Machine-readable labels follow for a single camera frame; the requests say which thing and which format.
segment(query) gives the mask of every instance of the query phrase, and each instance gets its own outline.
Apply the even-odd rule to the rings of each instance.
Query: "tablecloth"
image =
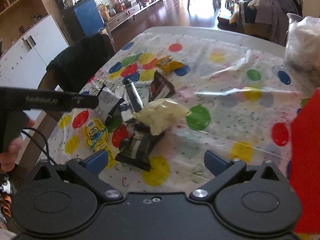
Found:
[[[142,33],[110,59],[81,93],[97,95],[102,85],[114,91],[130,78],[145,102],[154,72],[160,71],[154,63],[168,55],[184,63],[166,77],[176,89],[172,99],[190,109],[191,115],[165,132],[149,157],[150,172],[114,160],[119,141],[127,136],[125,126],[116,116],[106,129],[91,109],[63,115],[48,140],[53,159],[65,163],[91,155],[84,132],[91,123],[103,132],[111,150],[99,177],[124,193],[188,194],[213,178],[204,166],[208,149],[253,165],[272,160],[287,175],[290,123],[315,85],[308,76],[285,66],[282,58],[218,40]]]

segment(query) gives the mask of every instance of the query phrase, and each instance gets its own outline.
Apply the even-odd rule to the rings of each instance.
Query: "gray blanket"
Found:
[[[299,14],[292,0],[259,0],[256,23],[271,25],[270,41],[285,45],[289,21],[287,13]]]

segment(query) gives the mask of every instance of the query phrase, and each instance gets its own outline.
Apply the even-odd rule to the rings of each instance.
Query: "human hand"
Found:
[[[35,125],[35,123],[36,122],[34,120],[30,119],[27,127],[32,127]],[[22,136],[19,136],[11,141],[7,152],[0,153],[0,164],[2,171],[8,172],[13,170],[19,155],[19,151],[22,148],[22,144]]]

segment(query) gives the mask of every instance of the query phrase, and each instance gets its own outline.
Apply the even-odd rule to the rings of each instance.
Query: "stool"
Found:
[[[218,3],[218,7],[221,7],[221,1],[222,0],[213,0],[213,7],[216,9],[216,3]]]
[[[229,7],[231,7],[233,5],[235,0],[226,0],[226,8],[228,9]]]

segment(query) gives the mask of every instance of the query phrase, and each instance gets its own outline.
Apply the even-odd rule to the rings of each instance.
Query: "white plastic bag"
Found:
[[[289,25],[285,63],[298,70],[320,71],[320,18],[308,16]]]

